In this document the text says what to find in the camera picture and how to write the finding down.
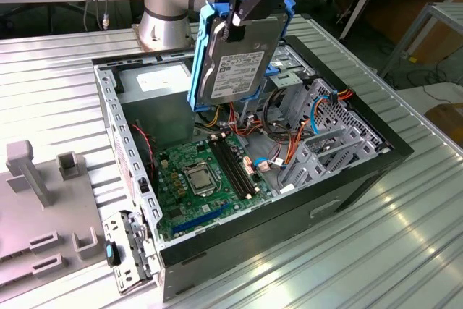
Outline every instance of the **ram slot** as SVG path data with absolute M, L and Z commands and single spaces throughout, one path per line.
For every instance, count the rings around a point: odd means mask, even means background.
M 238 164 L 233 156 L 232 150 L 225 140 L 213 140 L 209 142 L 214 156 L 217 158 L 220 167 L 224 170 L 226 178 L 231 182 L 238 198 L 243 200 L 254 195 L 254 187 L 247 177 L 244 169 Z

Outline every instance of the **hard drive label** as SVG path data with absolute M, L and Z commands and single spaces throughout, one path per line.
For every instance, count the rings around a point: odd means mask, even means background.
M 223 56 L 211 98 L 248 92 L 262 62 L 263 54 L 264 51 Z

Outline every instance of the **blue cable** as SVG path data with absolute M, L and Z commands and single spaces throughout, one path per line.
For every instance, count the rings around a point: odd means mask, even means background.
M 266 162 L 268 159 L 261 157 L 254 161 L 254 166 L 258 166 L 259 163 Z
M 315 105 L 317 105 L 317 102 L 320 99 L 329 99 L 328 96 L 319 96 L 317 97 L 313 103 L 312 106 L 310 107 L 310 126 L 312 127 L 312 130 L 315 134 L 319 134 L 320 132 L 317 129 L 317 125 L 315 124 Z

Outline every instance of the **label sticker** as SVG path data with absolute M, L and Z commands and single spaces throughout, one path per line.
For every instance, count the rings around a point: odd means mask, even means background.
M 264 51 L 223 56 L 218 66 L 211 98 L 249 92 L 263 54 Z
M 185 86 L 189 83 L 189 79 L 190 77 L 180 64 L 160 67 L 153 72 L 145 72 L 137 76 L 138 84 L 143 92 Z

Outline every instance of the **red cable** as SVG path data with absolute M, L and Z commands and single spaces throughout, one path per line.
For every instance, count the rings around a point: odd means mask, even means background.
M 130 126 L 134 127 L 138 132 L 140 132 L 140 134 L 145 139 L 146 145 L 148 146 L 148 150 L 150 151 L 151 180 L 154 180 L 154 155 L 153 155 L 153 150 L 151 149 L 150 141 L 148 140 L 148 137 L 146 136 L 146 134 L 136 124 L 131 124 Z

